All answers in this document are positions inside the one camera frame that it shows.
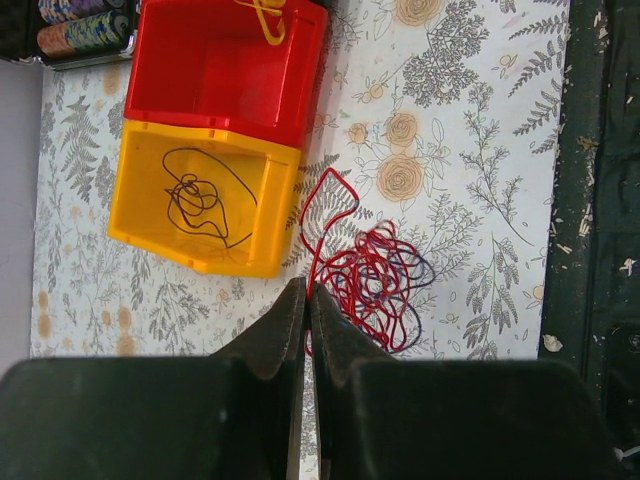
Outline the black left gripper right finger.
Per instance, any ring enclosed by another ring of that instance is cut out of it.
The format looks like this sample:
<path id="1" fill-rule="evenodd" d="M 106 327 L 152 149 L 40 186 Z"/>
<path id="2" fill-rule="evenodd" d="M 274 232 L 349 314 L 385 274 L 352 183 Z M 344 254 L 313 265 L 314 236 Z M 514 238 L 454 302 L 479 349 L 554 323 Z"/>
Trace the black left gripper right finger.
<path id="1" fill-rule="evenodd" d="M 616 479 L 578 376 L 541 360 L 398 360 L 309 301 L 324 479 Z"/>

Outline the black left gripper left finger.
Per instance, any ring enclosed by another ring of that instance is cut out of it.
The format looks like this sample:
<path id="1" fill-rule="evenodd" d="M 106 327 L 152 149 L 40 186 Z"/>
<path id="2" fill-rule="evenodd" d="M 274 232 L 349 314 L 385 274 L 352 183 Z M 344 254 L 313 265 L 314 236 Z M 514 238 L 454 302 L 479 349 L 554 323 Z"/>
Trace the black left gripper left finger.
<path id="1" fill-rule="evenodd" d="M 295 479 L 306 283 L 209 356 L 31 359 L 1 381 L 5 479 Z"/>

